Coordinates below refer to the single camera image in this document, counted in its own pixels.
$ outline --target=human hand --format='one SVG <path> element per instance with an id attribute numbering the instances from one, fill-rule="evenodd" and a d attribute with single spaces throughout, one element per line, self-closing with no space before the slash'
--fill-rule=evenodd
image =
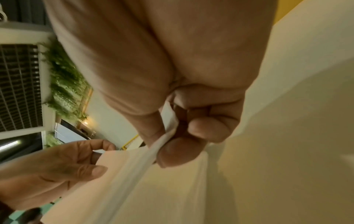
<path id="1" fill-rule="evenodd" d="M 59 41 L 95 91 L 147 145 L 164 128 L 167 99 L 180 119 L 160 166 L 199 155 L 240 122 L 257 77 L 276 0 L 45 1 Z"/>
<path id="2" fill-rule="evenodd" d="M 100 153 L 115 150 L 107 140 L 71 142 L 44 149 L 0 165 L 0 201 L 14 210 L 49 203 L 77 182 L 101 177 L 107 168 L 95 166 Z"/>

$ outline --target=warm light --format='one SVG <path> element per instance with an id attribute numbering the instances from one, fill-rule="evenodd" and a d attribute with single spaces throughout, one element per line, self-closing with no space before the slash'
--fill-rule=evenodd
<path id="1" fill-rule="evenodd" d="M 10 147 L 12 147 L 12 146 L 14 146 L 14 145 L 18 145 L 18 144 L 20 144 L 20 141 L 19 141 L 19 140 L 14 141 L 14 142 L 11 142 L 11 143 L 6 144 L 6 145 L 3 145 L 3 146 L 0 147 L 0 151 L 1 151 L 1 150 L 4 150 L 4 149 L 8 149 L 8 148 L 10 148 Z"/>

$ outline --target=yellow wall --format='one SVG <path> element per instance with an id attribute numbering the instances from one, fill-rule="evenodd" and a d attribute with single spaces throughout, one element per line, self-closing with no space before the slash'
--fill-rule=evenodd
<path id="1" fill-rule="evenodd" d="M 274 23 L 278 22 L 288 12 L 290 12 L 295 6 L 297 6 L 303 0 L 279 0 L 278 11 L 275 15 Z"/>

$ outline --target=ceiling grille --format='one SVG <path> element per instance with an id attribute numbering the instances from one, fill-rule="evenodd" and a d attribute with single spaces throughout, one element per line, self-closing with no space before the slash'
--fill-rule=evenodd
<path id="1" fill-rule="evenodd" d="M 37 45 L 0 51 L 0 132 L 43 126 Z"/>

